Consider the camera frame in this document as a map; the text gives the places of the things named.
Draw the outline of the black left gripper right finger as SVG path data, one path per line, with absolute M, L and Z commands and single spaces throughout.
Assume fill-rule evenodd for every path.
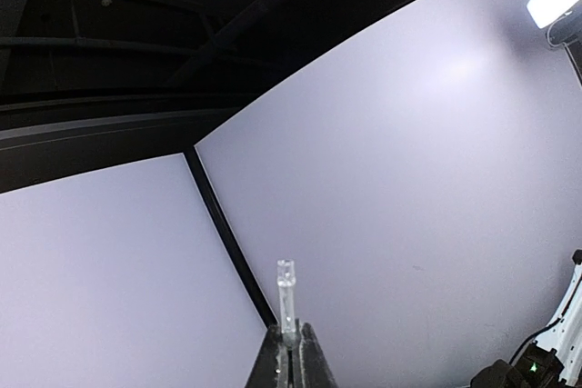
M 292 387 L 337 388 L 323 350 L 310 323 L 298 323 L 297 340 L 290 351 Z

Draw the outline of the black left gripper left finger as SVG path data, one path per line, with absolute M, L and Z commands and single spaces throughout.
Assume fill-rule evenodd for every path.
M 291 381 L 290 356 L 280 327 L 269 326 L 245 388 L 287 388 Z

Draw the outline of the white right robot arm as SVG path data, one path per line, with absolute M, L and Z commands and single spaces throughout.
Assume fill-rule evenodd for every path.
M 470 382 L 472 388 L 562 388 L 581 380 L 581 251 L 552 320 L 530 334 L 509 361 L 497 360 Z

